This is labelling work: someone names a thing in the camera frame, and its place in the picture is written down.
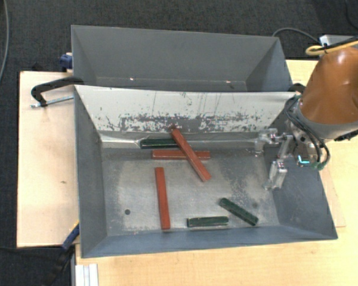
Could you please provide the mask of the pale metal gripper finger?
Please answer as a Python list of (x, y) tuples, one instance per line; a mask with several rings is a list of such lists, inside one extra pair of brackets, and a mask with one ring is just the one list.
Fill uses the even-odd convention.
[(283, 159), (272, 161), (268, 173), (268, 179), (263, 185), (265, 190), (281, 189), (288, 173)]
[(256, 153), (263, 153), (264, 146), (277, 145), (283, 143), (287, 140), (286, 134), (279, 134), (279, 131), (276, 128), (268, 128), (259, 131), (258, 136), (254, 140), (254, 150)]

